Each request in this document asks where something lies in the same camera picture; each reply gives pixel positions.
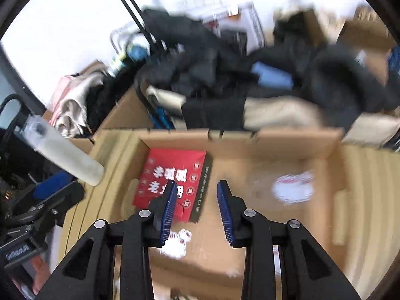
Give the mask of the white round label patch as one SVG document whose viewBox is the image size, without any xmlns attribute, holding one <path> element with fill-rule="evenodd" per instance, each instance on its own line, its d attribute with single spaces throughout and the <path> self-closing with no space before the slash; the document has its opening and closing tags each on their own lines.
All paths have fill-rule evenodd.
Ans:
<svg viewBox="0 0 400 300">
<path fill-rule="evenodd" d="M 314 194 L 313 174 L 284 175 L 275 180 L 271 190 L 274 197 L 285 204 L 307 202 Z"/>
</svg>

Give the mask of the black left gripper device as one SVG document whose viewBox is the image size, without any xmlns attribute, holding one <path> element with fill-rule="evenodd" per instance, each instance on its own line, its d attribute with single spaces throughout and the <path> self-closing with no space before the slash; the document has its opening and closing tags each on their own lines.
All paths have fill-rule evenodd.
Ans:
<svg viewBox="0 0 400 300">
<path fill-rule="evenodd" d="M 31 186 L 9 206 L 1 234 L 1 260 L 7 271 L 48 250 L 46 237 L 84 198 L 84 187 L 62 171 Z"/>
</svg>

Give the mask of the white crumpled packet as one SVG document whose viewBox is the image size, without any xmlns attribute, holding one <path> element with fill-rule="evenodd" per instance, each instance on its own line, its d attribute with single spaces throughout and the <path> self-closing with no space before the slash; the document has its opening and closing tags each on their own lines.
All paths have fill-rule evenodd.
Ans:
<svg viewBox="0 0 400 300">
<path fill-rule="evenodd" d="M 187 254 L 187 244 L 192 239 L 192 233 L 187 229 L 181 229 L 179 232 L 170 231 L 169 238 L 159 250 L 161 255 L 172 259 L 182 259 Z"/>
</svg>

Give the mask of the shallow cardboard tray box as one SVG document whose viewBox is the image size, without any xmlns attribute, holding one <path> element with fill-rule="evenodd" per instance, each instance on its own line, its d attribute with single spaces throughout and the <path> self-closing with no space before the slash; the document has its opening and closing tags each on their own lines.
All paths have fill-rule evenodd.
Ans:
<svg viewBox="0 0 400 300">
<path fill-rule="evenodd" d="M 201 299 L 357 299 L 330 257 L 339 129 L 138 131 L 125 149 L 140 183 L 122 249 L 121 297 L 153 283 Z"/>
</svg>

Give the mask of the white water bottle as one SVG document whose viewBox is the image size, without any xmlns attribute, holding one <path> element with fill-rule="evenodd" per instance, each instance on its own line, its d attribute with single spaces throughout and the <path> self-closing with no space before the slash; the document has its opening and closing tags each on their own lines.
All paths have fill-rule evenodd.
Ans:
<svg viewBox="0 0 400 300">
<path fill-rule="evenodd" d="M 38 115 L 29 115 L 22 135 L 26 143 L 48 161 L 91 186 L 97 186 L 105 168 L 64 138 Z"/>
</svg>

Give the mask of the beige clothes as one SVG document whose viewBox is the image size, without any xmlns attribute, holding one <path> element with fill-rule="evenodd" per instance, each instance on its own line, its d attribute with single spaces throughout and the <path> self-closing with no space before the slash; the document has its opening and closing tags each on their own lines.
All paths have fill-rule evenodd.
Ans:
<svg viewBox="0 0 400 300">
<path fill-rule="evenodd" d="M 104 78 L 102 68 L 61 78 L 48 106 L 52 112 L 49 124 L 64 138 L 84 134 L 84 128 L 88 127 L 86 98 L 91 88 L 103 87 Z"/>
</svg>

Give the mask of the beige fabric bag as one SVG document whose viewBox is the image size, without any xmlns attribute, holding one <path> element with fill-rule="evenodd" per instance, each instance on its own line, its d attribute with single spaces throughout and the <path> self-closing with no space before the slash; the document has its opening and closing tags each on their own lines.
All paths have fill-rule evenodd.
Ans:
<svg viewBox="0 0 400 300">
<path fill-rule="evenodd" d="M 292 96 L 242 99 L 192 99 L 178 93 L 148 87 L 146 96 L 157 106 L 184 120 L 184 128 L 219 131 L 245 129 L 259 132 L 271 127 L 333 127 L 322 110 Z M 363 113 L 344 134 L 346 144 L 399 151 L 399 118 Z"/>
</svg>

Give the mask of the cardboard box left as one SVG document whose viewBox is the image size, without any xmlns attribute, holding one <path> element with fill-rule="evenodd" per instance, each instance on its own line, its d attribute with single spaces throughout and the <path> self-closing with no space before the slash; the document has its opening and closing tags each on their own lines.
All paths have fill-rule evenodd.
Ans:
<svg viewBox="0 0 400 300">
<path fill-rule="evenodd" d="M 89 138 L 70 138 L 68 141 L 89 154 L 97 137 L 105 129 L 152 129 L 154 127 L 147 109 L 139 100 L 134 88 L 129 89 L 110 111 L 98 130 Z"/>
</svg>

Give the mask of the black clothes pile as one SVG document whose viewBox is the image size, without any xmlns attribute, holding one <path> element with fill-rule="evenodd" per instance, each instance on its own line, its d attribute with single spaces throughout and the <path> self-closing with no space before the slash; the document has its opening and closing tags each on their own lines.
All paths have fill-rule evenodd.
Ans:
<svg viewBox="0 0 400 300">
<path fill-rule="evenodd" d="M 147 64 L 137 84 L 182 96 L 178 106 L 156 97 L 150 102 L 183 118 L 191 129 L 243 128 L 251 98 L 305 100 L 319 106 L 331 126 L 344 129 L 363 113 L 399 106 L 395 91 L 382 86 L 349 50 L 337 44 L 313 47 L 288 23 L 279 27 L 280 43 L 241 56 L 202 22 L 158 9 L 146 9 L 143 19 L 157 39 L 184 51 Z"/>
</svg>

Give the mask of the brown cardboard box right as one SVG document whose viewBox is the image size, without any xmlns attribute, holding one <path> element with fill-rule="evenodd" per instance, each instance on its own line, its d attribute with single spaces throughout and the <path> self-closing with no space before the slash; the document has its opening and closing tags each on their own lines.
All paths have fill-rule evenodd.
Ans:
<svg viewBox="0 0 400 300">
<path fill-rule="evenodd" d="M 347 19 L 338 43 L 351 49 L 357 61 L 371 71 L 382 85 L 389 78 L 388 60 L 397 43 L 378 14 L 366 5 L 356 8 L 353 19 Z"/>
</svg>

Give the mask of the white printed appliance box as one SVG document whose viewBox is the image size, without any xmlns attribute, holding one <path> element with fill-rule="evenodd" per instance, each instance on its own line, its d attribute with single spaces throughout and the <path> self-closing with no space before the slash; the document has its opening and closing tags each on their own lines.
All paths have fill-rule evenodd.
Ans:
<svg viewBox="0 0 400 300">
<path fill-rule="evenodd" d="M 220 13 L 213 19 L 205 19 L 203 23 L 242 56 L 247 56 L 266 44 L 263 26 L 253 3 Z"/>
</svg>

